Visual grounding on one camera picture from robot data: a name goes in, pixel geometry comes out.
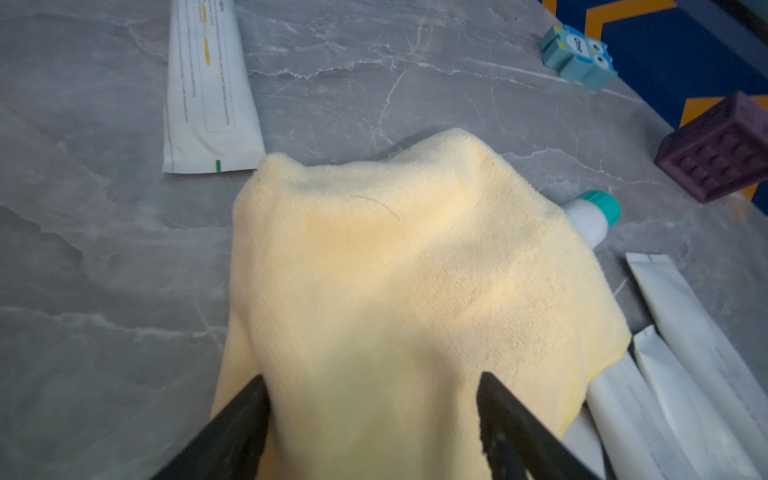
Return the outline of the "white tube green cap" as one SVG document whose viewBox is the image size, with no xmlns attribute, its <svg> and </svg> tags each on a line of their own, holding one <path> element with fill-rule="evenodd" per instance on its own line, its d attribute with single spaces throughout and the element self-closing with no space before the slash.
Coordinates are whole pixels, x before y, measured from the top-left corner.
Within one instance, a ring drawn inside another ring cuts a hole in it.
<svg viewBox="0 0 768 480">
<path fill-rule="evenodd" d="M 587 244 L 595 249 L 621 218 L 621 206 L 611 194 L 586 191 L 564 204 L 561 209 Z"/>
</svg>

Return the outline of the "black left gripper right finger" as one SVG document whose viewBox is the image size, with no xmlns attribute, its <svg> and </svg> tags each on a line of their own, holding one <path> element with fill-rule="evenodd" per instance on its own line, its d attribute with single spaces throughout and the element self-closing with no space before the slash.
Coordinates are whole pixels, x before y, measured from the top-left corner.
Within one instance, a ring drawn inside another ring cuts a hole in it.
<svg viewBox="0 0 768 480">
<path fill-rule="evenodd" d="M 595 477 L 490 372 L 481 374 L 476 404 L 483 453 L 494 480 Z"/>
</svg>

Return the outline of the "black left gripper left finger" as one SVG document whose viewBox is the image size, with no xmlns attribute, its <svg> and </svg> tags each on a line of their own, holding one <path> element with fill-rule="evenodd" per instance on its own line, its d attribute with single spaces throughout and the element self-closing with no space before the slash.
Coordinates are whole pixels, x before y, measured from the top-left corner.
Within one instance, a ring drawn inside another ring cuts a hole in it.
<svg viewBox="0 0 768 480">
<path fill-rule="evenodd" d="M 269 416 L 267 387 L 257 375 L 153 479 L 256 478 Z"/>
</svg>

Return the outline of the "white toothpaste tube purple cap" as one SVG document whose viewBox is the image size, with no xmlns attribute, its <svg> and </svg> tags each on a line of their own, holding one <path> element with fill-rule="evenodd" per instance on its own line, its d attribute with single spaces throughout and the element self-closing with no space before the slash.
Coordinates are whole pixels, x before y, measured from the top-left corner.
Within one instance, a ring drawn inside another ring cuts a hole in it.
<svg viewBox="0 0 768 480">
<path fill-rule="evenodd" d="M 627 263 L 653 326 L 767 476 L 767 395 L 667 255 L 629 253 Z"/>
</svg>

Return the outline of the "yellow cleaning cloth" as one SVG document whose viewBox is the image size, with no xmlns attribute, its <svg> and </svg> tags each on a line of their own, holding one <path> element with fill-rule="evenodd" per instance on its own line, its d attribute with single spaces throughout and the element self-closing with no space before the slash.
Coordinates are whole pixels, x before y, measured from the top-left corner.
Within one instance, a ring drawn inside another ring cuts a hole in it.
<svg viewBox="0 0 768 480">
<path fill-rule="evenodd" d="M 630 332 L 564 212 L 462 129 L 387 162 L 265 158 L 233 211 L 213 407 L 262 375 L 262 479 L 486 479 L 493 373 L 557 437 Z"/>
</svg>

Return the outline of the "white tube pink cap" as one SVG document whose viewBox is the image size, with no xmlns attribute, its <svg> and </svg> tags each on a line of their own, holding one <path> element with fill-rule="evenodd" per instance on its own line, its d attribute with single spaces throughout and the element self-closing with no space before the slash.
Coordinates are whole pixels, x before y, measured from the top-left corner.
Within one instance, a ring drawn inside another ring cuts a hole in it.
<svg viewBox="0 0 768 480">
<path fill-rule="evenodd" d="M 567 428 L 563 444 L 598 479 L 606 478 L 602 442 L 586 404 Z"/>
</svg>

